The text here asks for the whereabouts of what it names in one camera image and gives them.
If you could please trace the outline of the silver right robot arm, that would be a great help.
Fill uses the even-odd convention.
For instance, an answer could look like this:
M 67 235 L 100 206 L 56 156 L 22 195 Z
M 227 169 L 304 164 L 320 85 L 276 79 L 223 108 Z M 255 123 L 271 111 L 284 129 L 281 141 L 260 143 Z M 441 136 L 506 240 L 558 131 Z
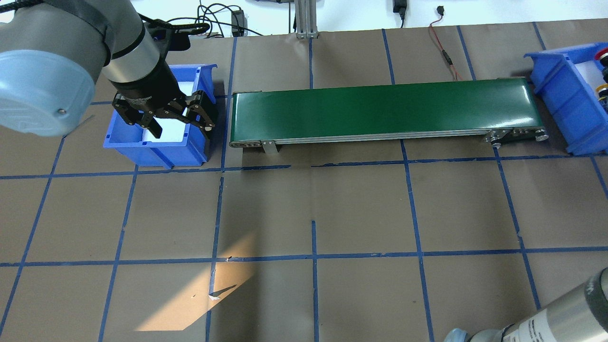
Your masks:
M 502 329 L 467 333 L 455 328 L 446 342 L 606 342 L 607 269 L 558 297 L 536 314 Z

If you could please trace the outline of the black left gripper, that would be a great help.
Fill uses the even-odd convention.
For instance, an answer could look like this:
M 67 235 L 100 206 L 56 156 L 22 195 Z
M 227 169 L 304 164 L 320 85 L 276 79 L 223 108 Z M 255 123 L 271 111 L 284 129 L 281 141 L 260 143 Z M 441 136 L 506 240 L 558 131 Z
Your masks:
M 203 71 L 214 65 L 195 68 L 195 81 L 201 89 L 185 95 L 167 64 L 159 64 L 149 76 L 127 83 L 112 81 L 117 93 L 112 106 L 126 125 L 147 130 L 155 139 L 162 136 L 157 118 L 176 119 L 195 126 L 204 138 L 211 139 L 219 117 L 214 91 L 206 87 Z

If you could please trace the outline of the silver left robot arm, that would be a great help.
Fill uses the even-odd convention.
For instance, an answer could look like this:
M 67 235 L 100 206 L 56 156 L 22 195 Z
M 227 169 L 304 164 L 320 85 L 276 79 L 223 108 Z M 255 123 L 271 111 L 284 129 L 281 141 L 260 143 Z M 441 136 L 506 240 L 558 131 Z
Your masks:
M 206 32 L 205 22 L 174 25 L 139 14 L 129 0 L 16 0 L 1 25 L 1 125 L 39 136 L 76 129 L 103 75 L 113 107 L 128 125 L 155 138 L 158 119 L 212 130 L 216 99 L 185 95 L 166 63 L 172 39 Z

